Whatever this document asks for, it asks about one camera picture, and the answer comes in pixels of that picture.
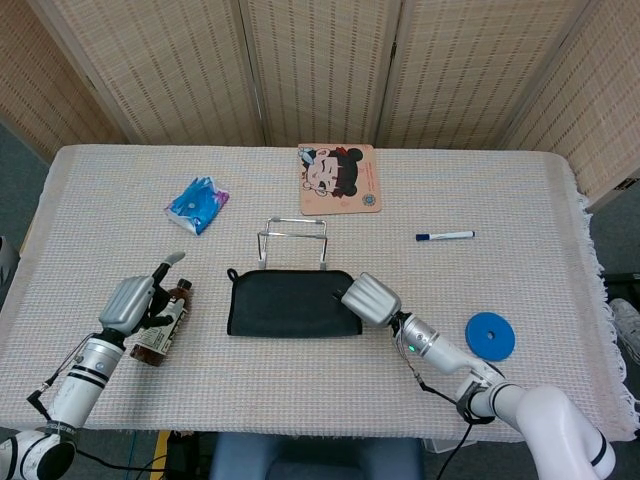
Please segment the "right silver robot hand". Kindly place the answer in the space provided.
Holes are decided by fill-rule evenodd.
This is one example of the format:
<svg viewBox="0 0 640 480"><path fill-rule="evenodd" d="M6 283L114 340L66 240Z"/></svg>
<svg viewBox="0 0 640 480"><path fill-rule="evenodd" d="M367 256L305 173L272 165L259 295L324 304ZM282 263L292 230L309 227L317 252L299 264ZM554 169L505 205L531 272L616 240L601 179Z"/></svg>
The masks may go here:
<svg viewBox="0 0 640 480"><path fill-rule="evenodd" d="M373 275L363 272L346 290L336 290L333 297L365 324L386 327L401 310L400 297Z"/></svg>

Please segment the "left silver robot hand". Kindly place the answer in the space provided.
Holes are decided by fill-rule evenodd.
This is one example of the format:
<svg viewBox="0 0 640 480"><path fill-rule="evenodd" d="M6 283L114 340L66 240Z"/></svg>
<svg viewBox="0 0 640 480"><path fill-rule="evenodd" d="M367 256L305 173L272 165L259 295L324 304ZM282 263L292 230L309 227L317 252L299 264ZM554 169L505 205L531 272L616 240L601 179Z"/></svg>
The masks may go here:
<svg viewBox="0 0 640 480"><path fill-rule="evenodd" d="M171 267L185 257L184 251L167 256L148 276L129 277L120 282L99 315L101 335L124 339L140 329L171 325L172 314L162 314L171 295L161 283Z"/></svg>

